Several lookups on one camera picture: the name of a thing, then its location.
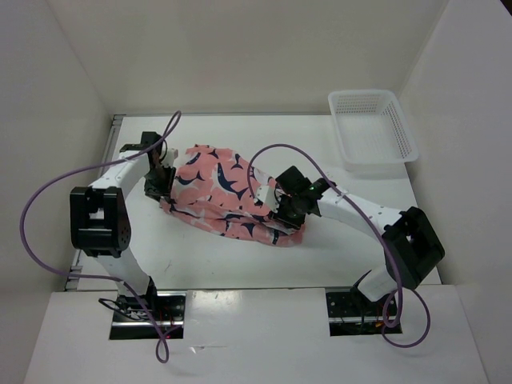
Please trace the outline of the pink shark print shorts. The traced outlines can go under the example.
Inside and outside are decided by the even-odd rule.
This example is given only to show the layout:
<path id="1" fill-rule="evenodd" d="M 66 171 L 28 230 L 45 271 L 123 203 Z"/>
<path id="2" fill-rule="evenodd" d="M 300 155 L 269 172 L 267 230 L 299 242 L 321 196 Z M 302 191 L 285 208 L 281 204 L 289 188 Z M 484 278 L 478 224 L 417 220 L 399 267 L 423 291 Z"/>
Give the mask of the pink shark print shorts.
<path id="1" fill-rule="evenodd" d="M 232 149 L 195 145 L 178 159 L 170 194 L 160 199 L 160 207 L 191 226 L 224 238 L 277 247 L 300 244 L 303 230 L 272 221 L 270 208 L 252 195 L 260 186 L 275 188 L 275 179 L 248 165 Z"/>

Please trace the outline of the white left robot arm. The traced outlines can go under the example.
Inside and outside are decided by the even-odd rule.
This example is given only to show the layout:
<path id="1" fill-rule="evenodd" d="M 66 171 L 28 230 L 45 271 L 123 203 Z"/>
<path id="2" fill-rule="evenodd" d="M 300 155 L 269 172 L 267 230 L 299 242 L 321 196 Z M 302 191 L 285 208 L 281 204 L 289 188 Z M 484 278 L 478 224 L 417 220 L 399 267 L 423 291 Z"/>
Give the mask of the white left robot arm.
<path id="1" fill-rule="evenodd" d="M 141 141 L 125 144 L 117 161 L 89 186 L 70 192 L 70 234 L 74 248 L 95 259 L 117 285 L 120 301 L 141 319 L 157 315 L 160 301 L 153 279 L 130 249 L 131 225 L 125 197 L 142 179 L 144 195 L 168 202 L 178 152 L 162 136 L 144 131 Z"/>

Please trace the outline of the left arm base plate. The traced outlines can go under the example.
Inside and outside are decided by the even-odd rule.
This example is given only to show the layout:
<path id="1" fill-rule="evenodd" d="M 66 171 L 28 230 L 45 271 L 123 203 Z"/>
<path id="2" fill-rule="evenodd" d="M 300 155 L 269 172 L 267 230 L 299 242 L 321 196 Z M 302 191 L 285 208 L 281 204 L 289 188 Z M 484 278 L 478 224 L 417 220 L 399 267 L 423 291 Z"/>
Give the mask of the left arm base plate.
<path id="1" fill-rule="evenodd" d="M 121 298 L 100 298 L 98 303 L 113 313 L 110 340 L 158 339 L 158 332 L 139 304 L 129 306 Z M 166 340 L 183 339 L 186 309 L 185 291 L 161 291 L 158 308 L 150 310 Z"/>

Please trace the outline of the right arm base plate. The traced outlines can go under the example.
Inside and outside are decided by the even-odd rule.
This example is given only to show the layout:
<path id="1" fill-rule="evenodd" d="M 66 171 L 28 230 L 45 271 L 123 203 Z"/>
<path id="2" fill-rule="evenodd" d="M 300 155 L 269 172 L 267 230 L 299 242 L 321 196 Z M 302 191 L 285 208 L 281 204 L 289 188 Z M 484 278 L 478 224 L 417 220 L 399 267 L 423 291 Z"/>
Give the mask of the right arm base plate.
<path id="1" fill-rule="evenodd" d="M 331 337 L 402 332 L 400 325 L 384 328 L 384 314 L 390 321 L 396 318 L 398 308 L 394 299 L 383 311 L 386 296 L 376 302 L 359 302 L 348 289 L 326 290 L 325 296 Z"/>

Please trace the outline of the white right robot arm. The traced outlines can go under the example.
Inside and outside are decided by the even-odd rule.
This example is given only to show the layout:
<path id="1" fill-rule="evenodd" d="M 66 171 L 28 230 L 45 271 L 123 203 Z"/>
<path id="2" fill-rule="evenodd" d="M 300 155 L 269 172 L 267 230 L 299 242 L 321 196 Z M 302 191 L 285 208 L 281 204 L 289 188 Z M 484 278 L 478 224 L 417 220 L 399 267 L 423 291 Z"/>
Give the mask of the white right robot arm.
<path id="1" fill-rule="evenodd" d="M 385 264 L 363 275 L 350 296 L 352 308 L 369 314 L 398 288 L 416 289 L 446 252 L 423 210 L 397 210 L 360 198 L 319 178 L 312 182 L 295 166 L 277 179 L 273 220 L 298 230 L 308 214 L 341 222 L 379 242 Z"/>

